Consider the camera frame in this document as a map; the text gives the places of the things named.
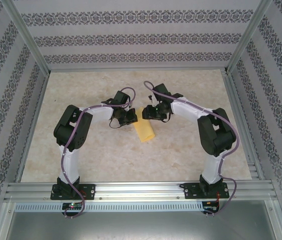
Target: beige floor panel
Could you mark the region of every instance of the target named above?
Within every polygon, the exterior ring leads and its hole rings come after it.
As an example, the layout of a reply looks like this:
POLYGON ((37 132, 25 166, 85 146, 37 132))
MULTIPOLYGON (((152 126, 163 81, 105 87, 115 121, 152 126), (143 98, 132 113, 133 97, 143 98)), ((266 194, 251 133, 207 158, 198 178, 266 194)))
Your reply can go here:
MULTIPOLYGON (((224 108, 234 123, 219 70, 111 71, 52 73, 34 132, 22 182, 55 182, 61 155, 53 130, 65 108, 89 107, 114 97, 117 90, 136 90, 133 107, 150 104, 145 80, 164 83, 203 107, 224 108)), ((109 128, 109 122, 91 125, 80 149, 82 182, 194 181, 199 179, 206 153, 197 125, 173 115, 168 123, 151 121, 156 137, 141 143, 133 125, 109 128)), ((251 179, 242 146, 225 159, 222 173, 237 180, 251 179)))

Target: purple cable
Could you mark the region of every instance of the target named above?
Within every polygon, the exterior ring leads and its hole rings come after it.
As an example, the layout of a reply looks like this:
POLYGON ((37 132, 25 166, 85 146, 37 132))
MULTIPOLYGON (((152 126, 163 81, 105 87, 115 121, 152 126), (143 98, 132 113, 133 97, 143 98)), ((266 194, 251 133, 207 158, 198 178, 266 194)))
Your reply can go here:
POLYGON ((74 187, 74 185, 71 183, 71 181, 70 181, 70 179, 67 177, 66 172, 65 172, 65 169, 64 169, 64 157, 65 157, 65 154, 66 154, 66 149, 67 149, 67 147, 69 146, 69 144, 71 143, 71 141, 72 141, 72 139, 73 139, 73 137, 74 137, 74 135, 75 135, 76 129, 77 129, 77 127, 79 126, 79 123, 80 123, 80 121, 81 121, 81 119, 82 119, 83 114, 84 114, 87 110, 94 109, 94 108, 101 108, 101 107, 110 107, 110 108, 111 108, 111 107, 125 107, 125 106, 131 104, 131 103, 134 101, 135 96, 136 96, 135 90, 134 90, 133 88, 127 86, 127 87, 123 88, 121 91, 123 91, 123 90, 125 90, 125 89, 131 89, 131 90, 133 91, 133 93, 134 93, 133 98, 132 98, 129 102, 125 103, 125 104, 121 104, 121 105, 100 104, 100 105, 94 105, 94 106, 90 106, 90 107, 85 108, 85 109, 81 112, 81 114, 80 114, 80 116, 79 116, 79 118, 78 118, 78 120, 77 120, 77 122, 76 122, 76 125, 75 125, 75 127, 74 127, 74 129, 73 129, 73 131, 72 131, 72 134, 71 134, 69 140, 67 141, 66 145, 64 146, 64 150, 63 150, 63 154, 62 154, 62 160, 61 160, 62 173, 64 174, 64 177, 65 177, 66 181, 68 182, 68 184, 71 186, 71 188, 74 189, 74 191, 80 196, 80 198, 82 199, 82 203, 83 203, 83 206, 82 206, 81 211, 80 211, 79 213, 77 213, 76 215, 74 215, 74 216, 67 216, 67 215, 66 215, 67 209, 65 209, 65 211, 64 211, 64 216, 65 216, 66 219, 77 218, 79 215, 81 215, 81 214, 83 213, 83 211, 84 211, 84 209, 85 209, 85 199, 84 199, 83 195, 82 195, 82 194, 76 189, 76 187, 74 187))
POLYGON ((222 168, 222 165, 223 165, 223 162, 224 162, 224 158, 225 158, 226 156, 229 156, 230 154, 234 153, 234 152, 238 149, 239 144, 240 144, 239 134, 237 133, 236 129, 233 127, 233 125, 232 125, 228 120, 226 120, 225 118, 219 116, 218 114, 215 114, 215 113, 213 113, 213 112, 211 112, 211 111, 208 111, 208 110, 206 110, 205 108, 203 108, 203 107, 201 107, 201 106, 199 106, 199 105, 196 105, 196 104, 194 104, 194 103, 192 103, 192 102, 188 102, 188 101, 185 101, 185 100, 182 100, 182 99, 179 99, 179 98, 175 98, 175 97, 172 97, 172 96, 168 96, 168 95, 159 93, 159 92, 157 92, 157 91, 151 89, 147 84, 150 84, 152 87, 154 87, 153 83, 151 83, 150 81, 144 81, 145 87, 146 87, 147 89, 149 89, 150 91, 152 91, 153 93, 155 93, 155 94, 157 94, 157 95, 160 95, 160 96, 162 96, 162 97, 168 98, 168 99, 172 99, 172 100, 177 101, 177 102, 180 102, 180 103, 188 104, 188 105, 190 105, 190 106, 192 106, 192 107, 194 107, 194 108, 196 108, 196 109, 199 109, 199 110, 201 110, 201 111, 203 111, 203 112, 205 112, 205 113, 207 113, 207 114, 211 114, 212 116, 214 116, 214 117, 216 117, 216 118, 222 120, 222 121, 225 122, 226 124, 228 124, 228 126, 229 126, 229 127, 232 129, 232 131, 234 132, 234 134, 235 134, 235 136, 236 136, 236 145, 235 145, 235 147, 234 147, 231 151, 227 152, 226 154, 224 154, 224 155, 222 156, 221 161, 220 161, 220 165, 219 165, 219 168, 218 168, 218 174, 220 175, 221 178, 223 178, 223 179, 225 179, 225 180, 231 180, 231 181, 233 181, 233 183, 234 183, 234 189, 233 189, 232 195, 230 196, 229 200, 225 203, 225 205, 223 206, 223 208, 221 208, 221 209, 220 209, 218 212, 216 212, 216 213, 210 214, 210 215, 218 215, 220 212, 222 212, 222 211, 228 206, 228 204, 231 202, 231 200, 232 200, 232 198, 234 197, 234 194, 235 194, 235 192, 236 192, 236 187, 237 187, 236 181, 235 181, 234 179, 230 178, 230 177, 224 177, 224 176, 222 176, 222 174, 221 174, 221 168, 222 168))

